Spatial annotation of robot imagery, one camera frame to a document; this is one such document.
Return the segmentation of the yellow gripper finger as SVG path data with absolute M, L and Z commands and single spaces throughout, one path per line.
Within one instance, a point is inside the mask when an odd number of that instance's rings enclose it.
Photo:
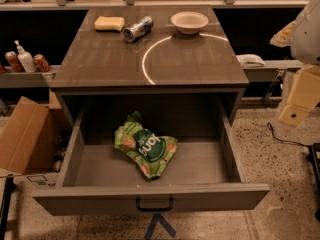
M 293 83 L 279 121 L 297 126 L 320 103 L 320 66 L 304 65 L 293 76 Z
M 295 22 L 292 21 L 287 24 L 282 30 L 276 33 L 270 40 L 270 44 L 276 47 L 287 47 L 291 42 L 291 35 Z

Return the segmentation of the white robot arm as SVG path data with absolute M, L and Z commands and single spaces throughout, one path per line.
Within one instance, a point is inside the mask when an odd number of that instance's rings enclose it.
M 320 0 L 310 0 L 297 18 L 275 34 L 270 43 L 290 47 L 291 56 L 303 63 L 279 120 L 290 126 L 301 123 L 320 102 Z

